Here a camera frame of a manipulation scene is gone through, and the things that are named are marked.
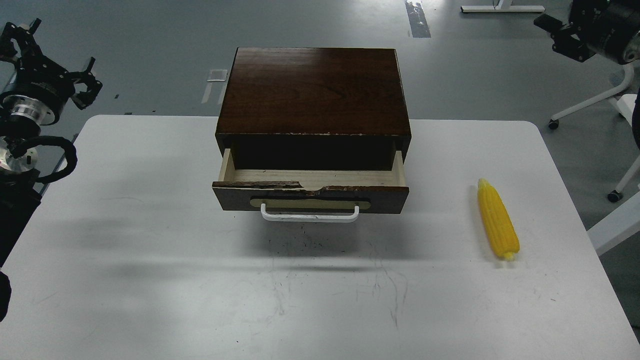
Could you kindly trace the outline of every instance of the tabletop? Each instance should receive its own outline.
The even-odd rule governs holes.
[[[410,124],[402,214],[297,224],[221,210],[215,117],[90,119],[3,268],[0,359],[640,358],[537,128]]]

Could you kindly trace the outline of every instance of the yellow corn cob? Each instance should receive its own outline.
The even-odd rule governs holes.
[[[520,242],[500,195],[486,180],[478,180],[478,204],[493,253],[508,261],[520,251]]]

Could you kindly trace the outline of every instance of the white handle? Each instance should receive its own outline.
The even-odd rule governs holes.
[[[265,220],[295,222],[354,222],[360,214],[360,206],[355,205],[353,214],[349,215],[302,215],[302,214],[269,214],[267,204],[260,205],[260,212]]]

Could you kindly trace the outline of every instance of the wooden drawer cabinet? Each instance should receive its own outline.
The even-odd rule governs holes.
[[[396,52],[239,48],[216,140],[224,210],[400,213],[411,131]]]

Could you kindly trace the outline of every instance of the scratch mark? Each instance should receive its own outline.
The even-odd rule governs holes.
[[[93,335],[93,333],[94,333],[97,329],[98,329],[98,325],[96,325],[96,326],[93,328],[93,330],[91,330],[91,332],[90,332],[87,336],[83,337],[83,338],[82,338],[82,340],[83,340],[83,341],[84,341],[84,340],[87,340],[91,335]]]
[[[371,243],[371,241],[366,241],[366,243],[369,244],[369,246],[371,246],[371,250],[369,251],[369,260],[371,260],[373,262],[373,266],[374,268],[378,268],[378,250],[376,249],[376,246],[373,245],[373,243]],[[373,284],[373,287],[371,288],[371,297],[375,297],[376,295],[376,290],[378,291],[378,299],[380,299],[380,280],[379,280],[379,272],[376,271],[376,277],[375,277],[375,281]]]
[[[396,325],[396,329],[398,328],[398,318],[397,318],[397,313],[394,314],[393,310],[391,310],[391,308],[389,308],[389,313],[391,314],[391,319],[393,319],[394,324]]]
[[[406,294],[409,292],[409,280],[406,278],[406,276],[398,271],[394,271],[396,274],[400,275],[403,279],[404,279],[404,293],[402,296],[402,305],[404,305],[404,303],[406,302]]]
[[[100,200],[135,200],[139,202],[144,202],[136,197],[131,196],[120,196],[120,197],[101,197]]]
[[[46,298],[44,298],[44,299],[42,299],[42,300],[38,301],[37,303],[35,303],[35,305],[38,305],[39,303],[41,303],[41,302],[43,302],[43,301],[45,301],[45,300],[50,299],[53,295],[55,295],[55,294],[57,294],[57,293],[58,293],[57,291],[56,291],[56,292],[54,292],[53,294],[49,295],[48,297],[46,297]]]
[[[289,277],[291,273],[292,273],[292,270],[289,270],[289,273],[287,274],[287,282],[289,283],[287,287],[287,291],[289,292],[289,301],[291,301],[291,278]]]
[[[276,280],[276,277],[273,273],[273,269],[275,267],[275,258],[272,256],[271,257],[271,270],[269,271],[269,274],[271,275],[271,280],[273,281],[273,294],[276,297],[276,301],[278,302],[278,305],[275,308],[275,313],[280,314],[280,315],[284,315],[284,306],[282,305],[282,296],[280,294],[280,292],[278,291],[278,287],[277,284],[279,283],[279,281]]]
[[[396,329],[398,327],[398,286],[396,284],[396,282],[393,280],[393,278],[391,276],[389,276],[389,273],[387,272],[387,269],[383,266],[382,270],[385,272],[385,275],[389,278],[389,280],[391,281],[391,284],[393,284],[394,289],[396,291],[396,297],[395,297],[395,301],[396,301],[396,306],[394,308],[394,311],[392,312],[392,318],[394,319],[394,323],[396,324]]]

